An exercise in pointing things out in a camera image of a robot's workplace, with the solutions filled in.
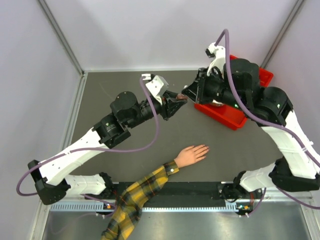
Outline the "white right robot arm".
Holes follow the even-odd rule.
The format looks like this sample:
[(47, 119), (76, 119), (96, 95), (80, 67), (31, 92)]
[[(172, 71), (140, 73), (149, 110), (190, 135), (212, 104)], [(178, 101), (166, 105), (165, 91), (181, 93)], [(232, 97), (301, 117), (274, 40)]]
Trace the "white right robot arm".
[(320, 156), (300, 127), (287, 94), (278, 87), (261, 85), (257, 64), (235, 58), (222, 68), (199, 68), (182, 93), (196, 104), (218, 102), (242, 111), (272, 138), (282, 154), (266, 167), (240, 172), (228, 192), (233, 198), (245, 198), (268, 187), (286, 192), (319, 190)]

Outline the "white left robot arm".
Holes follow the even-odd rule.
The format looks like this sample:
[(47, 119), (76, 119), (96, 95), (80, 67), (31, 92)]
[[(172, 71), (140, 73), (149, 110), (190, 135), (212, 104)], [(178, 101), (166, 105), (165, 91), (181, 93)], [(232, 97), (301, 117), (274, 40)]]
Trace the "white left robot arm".
[(141, 102), (130, 91), (121, 92), (110, 104), (111, 113), (58, 153), (55, 160), (28, 163), (42, 203), (52, 205), (64, 197), (80, 195), (87, 199), (108, 199), (113, 194), (114, 185), (107, 173), (86, 176), (72, 175), (71, 172), (104, 151), (114, 152), (117, 145), (130, 137), (129, 129), (157, 115), (167, 121), (186, 103), (186, 96), (168, 90), (159, 101), (152, 97)]

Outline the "pink nail polish bottle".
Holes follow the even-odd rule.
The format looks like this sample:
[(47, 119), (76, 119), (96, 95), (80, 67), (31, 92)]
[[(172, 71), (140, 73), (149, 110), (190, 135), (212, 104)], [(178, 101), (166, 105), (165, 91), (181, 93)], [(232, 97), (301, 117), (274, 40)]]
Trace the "pink nail polish bottle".
[(183, 94), (177, 94), (175, 97), (177, 100), (187, 100), (188, 97)]

